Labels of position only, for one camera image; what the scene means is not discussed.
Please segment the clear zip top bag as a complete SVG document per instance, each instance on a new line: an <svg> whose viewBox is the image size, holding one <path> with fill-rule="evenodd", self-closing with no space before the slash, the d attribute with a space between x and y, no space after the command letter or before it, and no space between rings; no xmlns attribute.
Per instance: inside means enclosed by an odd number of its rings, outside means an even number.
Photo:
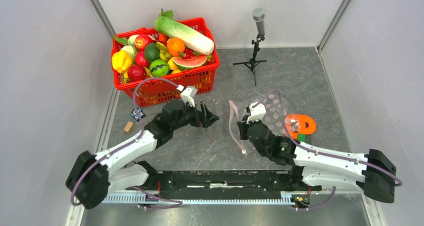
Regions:
<svg viewBox="0 0 424 226"><path fill-rule="evenodd" d="M248 155L255 150L255 147L248 140L240 139L240 129L237 125L238 121L243 119L243 116L248 114L246 107L252 103L262 100L266 94L258 94L249 96L245 99L229 100L229 119L228 130L231 139L234 141L237 148L243 155ZM283 118L292 112L290 104L285 98L279 98L276 92L266 96L262 104L266 109L266 114L262 118L262 122L275 135L286 135L283 126Z"/></svg>

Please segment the toy napa cabbage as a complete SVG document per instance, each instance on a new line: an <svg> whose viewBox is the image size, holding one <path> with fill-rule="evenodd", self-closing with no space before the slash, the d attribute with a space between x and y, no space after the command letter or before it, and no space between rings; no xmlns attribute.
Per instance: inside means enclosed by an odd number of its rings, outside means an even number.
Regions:
<svg viewBox="0 0 424 226"><path fill-rule="evenodd" d="M162 8L153 26L159 33L165 34L170 38L182 40L190 49L197 53L210 55L215 48L215 43L212 39L192 27L175 21L172 10L164 10Z"/></svg>

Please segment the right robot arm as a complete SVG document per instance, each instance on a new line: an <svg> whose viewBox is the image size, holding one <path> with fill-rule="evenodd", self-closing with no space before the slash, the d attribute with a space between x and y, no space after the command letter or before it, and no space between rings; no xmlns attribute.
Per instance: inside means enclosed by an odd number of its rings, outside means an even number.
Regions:
<svg viewBox="0 0 424 226"><path fill-rule="evenodd" d="M291 166L289 185L304 187L362 190L364 195L381 203L395 201L396 166L380 150L351 153L330 150L275 135L260 120L238 121L241 140L248 140L262 157Z"/></svg>

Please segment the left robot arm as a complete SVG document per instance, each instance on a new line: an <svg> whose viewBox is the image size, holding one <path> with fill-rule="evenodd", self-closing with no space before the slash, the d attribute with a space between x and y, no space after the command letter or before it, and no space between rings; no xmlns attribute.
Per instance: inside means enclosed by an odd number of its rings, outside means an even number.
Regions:
<svg viewBox="0 0 424 226"><path fill-rule="evenodd" d="M93 209L116 191L133 186L153 189L157 176L141 164L126 165L136 158L152 152L173 138L174 131L185 126L208 128L219 117L200 102L200 109L181 99L167 102L162 111L129 139L107 150L78 155L65 181L71 191L71 204Z"/></svg>

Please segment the toy watermelon slice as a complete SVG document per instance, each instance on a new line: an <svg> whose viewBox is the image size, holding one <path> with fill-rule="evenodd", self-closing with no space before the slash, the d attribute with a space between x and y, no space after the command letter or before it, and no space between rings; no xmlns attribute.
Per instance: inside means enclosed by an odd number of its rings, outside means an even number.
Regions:
<svg viewBox="0 0 424 226"><path fill-rule="evenodd" d="M190 58L174 58L173 62L182 71L203 66L208 61L207 55L195 55Z"/></svg>

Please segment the red plastic basket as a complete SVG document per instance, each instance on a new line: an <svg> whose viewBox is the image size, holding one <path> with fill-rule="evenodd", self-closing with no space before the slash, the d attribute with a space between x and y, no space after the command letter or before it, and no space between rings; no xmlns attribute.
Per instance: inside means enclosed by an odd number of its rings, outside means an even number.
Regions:
<svg viewBox="0 0 424 226"><path fill-rule="evenodd" d="M180 20L180 23L189 26L206 37L214 41L212 32L207 26L207 23L202 17L195 17L185 20ZM214 87L214 80L216 70L220 65L220 59L217 55L217 50L214 49L211 53L211 62L205 65L184 70L177 74L170 74L165 76L166 79L183 86L195 86L199 94L210 92ZM115 70L112 71L114 76L114 86L117 90L123 91L130 98L133 97L136 86L139 81L123 83L123 77ZM139 107L148 107L160 103L167 102L171 99L178 99L180 91L170 83L162 80L148 80L140 86L136 93L136 103Z"/></svg>

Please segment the black tripod stand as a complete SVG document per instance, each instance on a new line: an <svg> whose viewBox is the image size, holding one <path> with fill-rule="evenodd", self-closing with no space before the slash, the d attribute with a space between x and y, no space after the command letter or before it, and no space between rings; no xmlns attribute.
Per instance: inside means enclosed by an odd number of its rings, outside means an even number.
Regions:
<svg viewBox="0 0 424 226"><path fill-rule="evenodd" d="M253 39L251 41L251 44L253 45L253 53L252 53L252 58L249 59L249 61L244 61L244 62L236 62L233 63L233 65L244 65L246 66L251 73L253 74L253 80L254 80L254 86L257 86L257 75L256 75L256 66L258 66L260 63L265 63L266 60L257 60L257 54L260 51L260 42L264 41L265 37L263 35L258 34L256 39Z"/></svg>

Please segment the small round toy watermelon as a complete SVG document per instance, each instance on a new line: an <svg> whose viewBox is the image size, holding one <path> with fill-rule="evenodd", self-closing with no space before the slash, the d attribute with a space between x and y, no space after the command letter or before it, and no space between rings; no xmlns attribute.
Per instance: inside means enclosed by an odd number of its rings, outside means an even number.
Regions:
<svg viewBox="0 0 424 226"><path fill-rule="evenodd" d="M170 72L168 63L162 59L151 62L149 70L153 77L164 77Z"/></svg>

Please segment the toy orange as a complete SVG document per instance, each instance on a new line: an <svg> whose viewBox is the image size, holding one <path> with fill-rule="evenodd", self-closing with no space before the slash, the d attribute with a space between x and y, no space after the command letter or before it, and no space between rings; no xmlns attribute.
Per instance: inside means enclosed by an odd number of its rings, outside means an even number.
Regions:
<svg viewBox="0 0 424 226"><path fill-rule="evenodd" d="M177 37L168 39L166 47L169 54L174 57L180 57L186 49L185 43Z"/></svg>

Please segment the small wooden block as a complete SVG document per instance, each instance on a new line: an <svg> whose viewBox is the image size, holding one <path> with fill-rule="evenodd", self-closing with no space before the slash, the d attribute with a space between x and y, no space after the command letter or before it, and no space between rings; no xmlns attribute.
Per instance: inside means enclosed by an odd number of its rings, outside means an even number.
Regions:
<svg viewBox="0 0 424 226"><path fill-rule="evenodd" d="M131 133L135 124L132 121L128 121L125 127L123 128L123 131L126 133Z"/></svg>

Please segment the dark green toy avocado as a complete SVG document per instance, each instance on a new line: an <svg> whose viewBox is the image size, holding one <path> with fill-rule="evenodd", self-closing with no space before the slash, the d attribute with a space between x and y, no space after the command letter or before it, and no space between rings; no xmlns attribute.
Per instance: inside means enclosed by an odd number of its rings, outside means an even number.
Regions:
<svg viewBox="0 0 424 226"><path fill-rule="evenodd" d="M153 62L160 58L160 50L156 47L155 43L149 43L144 49L144 58L149 62Z"/></svg>

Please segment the red toy apple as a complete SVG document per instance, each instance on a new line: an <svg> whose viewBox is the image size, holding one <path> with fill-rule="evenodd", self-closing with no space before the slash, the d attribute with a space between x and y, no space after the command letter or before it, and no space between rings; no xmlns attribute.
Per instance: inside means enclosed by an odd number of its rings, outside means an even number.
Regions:
<svg viewBox="0 0 424 226"><path fill-rule="evenodd" d="M134 40L134 46L138 51L144 51L146 46L152 43L152 38L147 34L140 34Z"/></svg>

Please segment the yellow toy bell pepper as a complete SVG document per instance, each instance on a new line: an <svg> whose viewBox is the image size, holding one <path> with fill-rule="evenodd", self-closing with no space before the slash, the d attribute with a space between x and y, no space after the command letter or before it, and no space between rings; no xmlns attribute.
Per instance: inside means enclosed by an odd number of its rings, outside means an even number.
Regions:
<svg viewBox="0 0 424 226"><path fill-rule="evenodd" d="M131 55L125 50L120 50L118 52L115 52L111 57L112 68L118 73L123 73L132 64L133 64L133 59Z"/></svg>

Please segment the grey microphone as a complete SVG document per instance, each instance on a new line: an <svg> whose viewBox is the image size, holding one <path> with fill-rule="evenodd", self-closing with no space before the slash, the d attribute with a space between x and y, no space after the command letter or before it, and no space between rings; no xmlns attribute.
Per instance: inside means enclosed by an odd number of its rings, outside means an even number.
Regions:
<svg viewBox="0 0 424 226"><path fill-rule="evenodd" d="M261 37L265 36L265 11L263 8L257 7L252 12L252 18L255 21L258 35Z"/></svg>

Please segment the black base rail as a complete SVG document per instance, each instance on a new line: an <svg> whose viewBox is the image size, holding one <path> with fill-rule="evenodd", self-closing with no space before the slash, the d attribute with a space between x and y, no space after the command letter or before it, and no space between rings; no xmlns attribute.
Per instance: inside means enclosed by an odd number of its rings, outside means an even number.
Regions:
<svg viewBox="0 0 424 226"><path fill-rule="evenodd" d="M152 173L141 185L145 191L173 200L267 200L281 192L320 191L295 179L289 170L164 170Z"/></svg>

